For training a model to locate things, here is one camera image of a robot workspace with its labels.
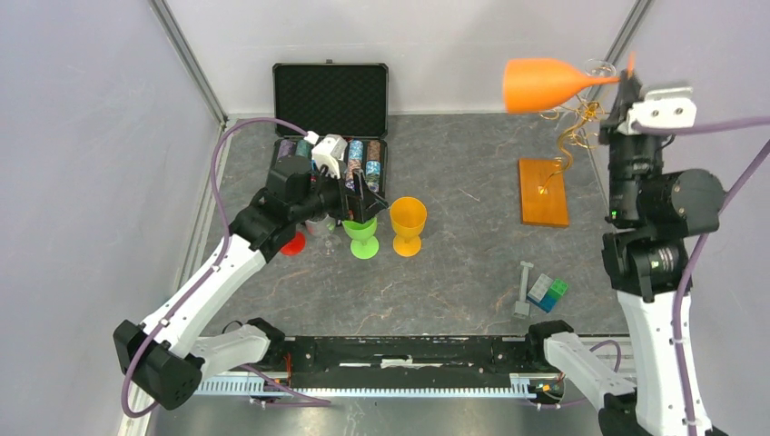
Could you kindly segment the green plastic wine glass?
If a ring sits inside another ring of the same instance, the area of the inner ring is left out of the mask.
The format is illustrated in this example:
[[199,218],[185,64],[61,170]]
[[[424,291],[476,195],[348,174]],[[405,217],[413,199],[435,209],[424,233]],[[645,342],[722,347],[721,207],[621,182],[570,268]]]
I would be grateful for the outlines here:
[[376,217],[371,218],[365,223],[343,221],[342,227],[351,238],[350,251],[354,257],[361,260],[369,260],[377,254],[380,246],[378,239],[375,237],[378,227]]

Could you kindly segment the yellow plastic wine glass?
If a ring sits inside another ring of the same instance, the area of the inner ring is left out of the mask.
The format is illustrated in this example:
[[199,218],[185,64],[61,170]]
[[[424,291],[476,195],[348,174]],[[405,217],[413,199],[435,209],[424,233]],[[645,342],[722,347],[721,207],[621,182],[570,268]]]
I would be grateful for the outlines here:
[[395,232],[392,245],[396,254],[412,257],[421,250],[420,235],[427,218],[426,206],[415,197],[401,197],[390,206],[390,221]]

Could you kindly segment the red plastic wine glass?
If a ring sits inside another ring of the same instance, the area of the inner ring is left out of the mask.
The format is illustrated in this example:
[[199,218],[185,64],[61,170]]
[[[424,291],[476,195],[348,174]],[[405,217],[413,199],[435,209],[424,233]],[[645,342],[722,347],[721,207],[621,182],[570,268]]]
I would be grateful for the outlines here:
[[280,249],[280,253],[285,256],[295,256],[301,253],[306,246],[306,237],[301,232],[296,232],[293,238],[284,244]]

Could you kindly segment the orange plastic wine glass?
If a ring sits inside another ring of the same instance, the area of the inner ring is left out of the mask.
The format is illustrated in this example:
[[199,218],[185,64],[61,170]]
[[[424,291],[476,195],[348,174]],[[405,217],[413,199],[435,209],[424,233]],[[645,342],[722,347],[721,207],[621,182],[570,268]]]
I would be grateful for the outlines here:
[[572,99],[585,88],[620,85],[636,80],[635,71],[609,77],[589,76],[572,64],[554,58],[508,60],[502,75],[502,98],[508,114],[547,111]]

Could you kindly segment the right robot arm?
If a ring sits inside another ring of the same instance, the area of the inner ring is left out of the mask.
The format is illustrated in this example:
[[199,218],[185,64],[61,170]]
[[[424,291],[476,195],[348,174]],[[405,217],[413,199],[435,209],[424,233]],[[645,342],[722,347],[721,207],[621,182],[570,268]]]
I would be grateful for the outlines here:
[[719,227],[726,191],[712,173],[666,173],[664,133],[635,131],[643,116],[676,128],[694,122],[688,85],[644,87],[623,71],[609,117],[599,128],[608,149],[607,220],[602,237],[605,271],[625,315],[636,379],[605,366],[564,321],[530,326],[524,356],[537,370],[564,373],[597,412],[605,435],[716,435],[697,390],[687,339],[695,256],[688,237]]

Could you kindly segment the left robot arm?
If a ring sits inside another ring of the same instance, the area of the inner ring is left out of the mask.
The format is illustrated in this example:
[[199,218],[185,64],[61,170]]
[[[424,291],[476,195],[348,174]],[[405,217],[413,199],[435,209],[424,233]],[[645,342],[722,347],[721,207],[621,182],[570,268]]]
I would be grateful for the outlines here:
[[189,281],[141,322],[124,320],[115,328],[123,394],[136,386],[153,399],[147,411],[174,410],[214,375],[247,363],[268,371],[283,363],[284,344],[256,325],[214,337],[202,336],[202,330],[294,238],[300,223],[323,216],[366,223],[388,208],[361,172],[348,188],[340,167],[341,161],[332,160],[315,172],[307,158],[279,160]]

